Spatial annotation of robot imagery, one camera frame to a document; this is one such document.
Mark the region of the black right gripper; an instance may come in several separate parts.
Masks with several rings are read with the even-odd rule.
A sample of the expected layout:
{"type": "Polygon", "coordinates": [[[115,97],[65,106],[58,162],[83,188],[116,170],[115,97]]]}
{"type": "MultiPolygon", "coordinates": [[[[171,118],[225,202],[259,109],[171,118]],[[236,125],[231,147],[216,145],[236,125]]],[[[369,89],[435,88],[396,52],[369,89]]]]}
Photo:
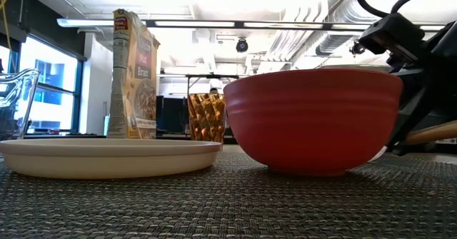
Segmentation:
{"type": "Polygon", "coordinates": [[[403,81],[400,111],[412,111],[387,144],[387,152],[404,156],[421,150],[421,144],[407,144],[407,134],[435,108],[457,108],[457,21],[452,21],[431,38],[422,38],[425,54],[414,63],[395,60],[388,64],[403,81]]]}

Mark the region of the pale-handled metal utensil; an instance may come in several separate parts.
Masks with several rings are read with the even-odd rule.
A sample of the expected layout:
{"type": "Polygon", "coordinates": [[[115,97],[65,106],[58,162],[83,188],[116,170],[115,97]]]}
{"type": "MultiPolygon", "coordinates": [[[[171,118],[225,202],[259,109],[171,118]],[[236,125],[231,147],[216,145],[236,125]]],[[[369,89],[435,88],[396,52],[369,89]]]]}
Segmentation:
{"type": "MultiPolygon", "coordinates": [[[[447,153],[457,155],[457,120],[412,131],[403,140],[407,144],[421,144],[421,150],[413,153],[447,153]]],[[[388,153],[384,146],[370,161],[388,153]]]]}

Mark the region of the raisin nut bran cereal box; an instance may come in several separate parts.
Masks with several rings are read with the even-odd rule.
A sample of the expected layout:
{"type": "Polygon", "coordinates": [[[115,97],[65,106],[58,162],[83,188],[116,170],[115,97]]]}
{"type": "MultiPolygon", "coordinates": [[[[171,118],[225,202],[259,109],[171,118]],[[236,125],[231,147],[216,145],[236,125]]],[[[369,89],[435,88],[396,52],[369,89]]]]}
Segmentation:
{"type": "Polygon", "coordinates": [[[114,11],[109,138],[156,137],[157,51],[160,43],[131,11],[114,11]]]}

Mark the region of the long ceiling light bar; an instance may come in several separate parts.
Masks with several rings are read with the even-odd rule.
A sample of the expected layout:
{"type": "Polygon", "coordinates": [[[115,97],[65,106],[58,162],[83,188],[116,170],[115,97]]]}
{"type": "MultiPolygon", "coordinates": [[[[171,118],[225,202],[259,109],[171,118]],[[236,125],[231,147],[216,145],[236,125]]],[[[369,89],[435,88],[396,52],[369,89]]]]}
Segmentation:
{"type": "MultiPolygon", "coordinates": [[[[56,20],[60,27],[112,27],[110,19],[64,19],[56,20]]],[[[298,30],[298,31],[354,31],[363,32],[370,24],[329,23],[329,22],[285,22],[285,21],[225,21],[225,20],[143,20],[148,28],[163,29],[241,29],[241,30],[298,30]]],[[[438,32],[445,24],[416,24],[426,33],[438,32]]]]}

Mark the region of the black ceiling spotlight cluster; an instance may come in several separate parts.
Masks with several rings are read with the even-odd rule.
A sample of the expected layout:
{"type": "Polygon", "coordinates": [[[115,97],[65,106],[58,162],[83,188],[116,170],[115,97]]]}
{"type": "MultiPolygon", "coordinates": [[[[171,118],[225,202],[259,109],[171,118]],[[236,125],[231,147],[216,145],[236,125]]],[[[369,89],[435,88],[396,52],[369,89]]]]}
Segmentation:
{"type": "Polygon", "coordinates": [[[360,44],[359,41],[355,40],[353,42],[353,45],[349,48],[349,52],[353,55],[353,56],[357,56],[357,55],[361,55],[365,52],[366,48],[360,44]]]}

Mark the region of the red bowl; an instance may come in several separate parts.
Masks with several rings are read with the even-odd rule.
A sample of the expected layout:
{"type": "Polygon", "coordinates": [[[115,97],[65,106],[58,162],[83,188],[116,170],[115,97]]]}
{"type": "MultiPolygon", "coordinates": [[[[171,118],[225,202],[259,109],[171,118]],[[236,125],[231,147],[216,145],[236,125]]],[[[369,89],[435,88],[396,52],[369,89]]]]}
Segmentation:
{"type": "Polygon", "coordinates": [[[249,76],[224,87],[237,143],[270,171],[339,176],[369,162],[396,122],[402,80],[319,68],[249,76]]]}

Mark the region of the black background monitor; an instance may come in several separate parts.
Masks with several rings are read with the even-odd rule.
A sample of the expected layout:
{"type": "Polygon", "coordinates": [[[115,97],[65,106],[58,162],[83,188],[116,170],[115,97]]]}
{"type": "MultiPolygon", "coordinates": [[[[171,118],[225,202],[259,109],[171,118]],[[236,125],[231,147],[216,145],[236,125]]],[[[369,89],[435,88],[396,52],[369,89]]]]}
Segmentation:
{"type": "Polygon", "coordinates": [[[156,123],[159,131],[184,134],[188,122],[189,111],[185,98],[156,97],[156,123]]]}

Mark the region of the amber faceted plastic cup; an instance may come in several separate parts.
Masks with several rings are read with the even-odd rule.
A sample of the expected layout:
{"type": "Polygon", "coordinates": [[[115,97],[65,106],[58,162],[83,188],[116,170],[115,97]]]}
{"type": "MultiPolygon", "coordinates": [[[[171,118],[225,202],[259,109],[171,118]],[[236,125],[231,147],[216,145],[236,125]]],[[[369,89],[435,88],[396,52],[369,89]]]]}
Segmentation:
{"type": "Polygon", "coordinates": [[[191,93],[187,100],[191,140],[223,143],[226,120],[224,95],[191,93]]]}

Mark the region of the large window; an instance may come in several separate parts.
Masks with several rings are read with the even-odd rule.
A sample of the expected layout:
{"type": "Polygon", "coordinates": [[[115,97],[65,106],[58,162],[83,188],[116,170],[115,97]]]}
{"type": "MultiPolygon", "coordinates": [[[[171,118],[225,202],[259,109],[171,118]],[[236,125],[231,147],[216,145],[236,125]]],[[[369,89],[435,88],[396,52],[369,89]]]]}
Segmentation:
{"type": "Polygon", "coordinates": [[[0,43],[4,73],[39,71],[31,105],[29,133],[70,133],[79,129],[83,61],[34,36],[16,49],[0,43]]]}

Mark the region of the white round plate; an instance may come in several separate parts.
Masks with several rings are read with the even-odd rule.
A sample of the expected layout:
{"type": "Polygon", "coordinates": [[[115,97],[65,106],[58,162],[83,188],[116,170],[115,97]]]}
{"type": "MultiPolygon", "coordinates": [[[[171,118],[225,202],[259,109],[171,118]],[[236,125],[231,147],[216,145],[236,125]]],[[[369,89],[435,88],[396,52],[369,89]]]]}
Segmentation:
{"type": "Polygon", "coordinates": [[[41,178],[114,179],[168,176],[213,165],[222,144],[124,138],[45,138],[0,142],[16,173],[41,178]]]}

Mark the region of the dark woven placemat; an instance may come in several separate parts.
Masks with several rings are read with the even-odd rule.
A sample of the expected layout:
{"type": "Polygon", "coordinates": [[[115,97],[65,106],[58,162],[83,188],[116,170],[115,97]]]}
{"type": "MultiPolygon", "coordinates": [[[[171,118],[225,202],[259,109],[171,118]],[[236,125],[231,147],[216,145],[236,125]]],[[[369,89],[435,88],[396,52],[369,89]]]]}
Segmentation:
{"type": "Polygon", "coordinates": [[[0,161],[0,239],[457,239],[457,165],[384,156],[305,178],[222,153],[176,176],[58,180],[0,161]]]}

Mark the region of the black background table frame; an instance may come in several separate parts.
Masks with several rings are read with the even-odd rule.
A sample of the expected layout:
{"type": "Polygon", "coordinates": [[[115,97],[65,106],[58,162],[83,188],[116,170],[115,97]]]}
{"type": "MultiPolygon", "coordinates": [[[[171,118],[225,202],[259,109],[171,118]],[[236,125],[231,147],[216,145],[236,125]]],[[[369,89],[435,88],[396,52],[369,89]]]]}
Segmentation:
{"type": "Polygon", "coordinates": [[[197,82],[200,78],[206,78],[206,79],[221,79],[221,78],[231,78],[231,79],[240,79],[239,75],[221,75],[221,74],[186,74],[185,77],[187,78],[187,96],[190,94],[190,88],[193,86],[193,84],[190,84],[190,80],[192,78],[197,78],[195,82],[197,82]]]}

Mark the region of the silver ceiling air duct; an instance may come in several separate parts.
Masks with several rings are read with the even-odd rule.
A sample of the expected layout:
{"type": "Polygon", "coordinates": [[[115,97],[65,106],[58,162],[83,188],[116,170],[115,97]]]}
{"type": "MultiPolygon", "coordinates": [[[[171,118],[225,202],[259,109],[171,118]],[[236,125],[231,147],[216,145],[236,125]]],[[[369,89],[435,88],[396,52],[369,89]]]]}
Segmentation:
{"type": "Polygon", "coordinates": [[[340,52],[341,49],[346,49],[376,19],[357,0],[338,0],[323,20],[330,29],[309,33],[291,59],[292,68],[316,68],[328,60],[341,63],[347,57],[340,52]]]}

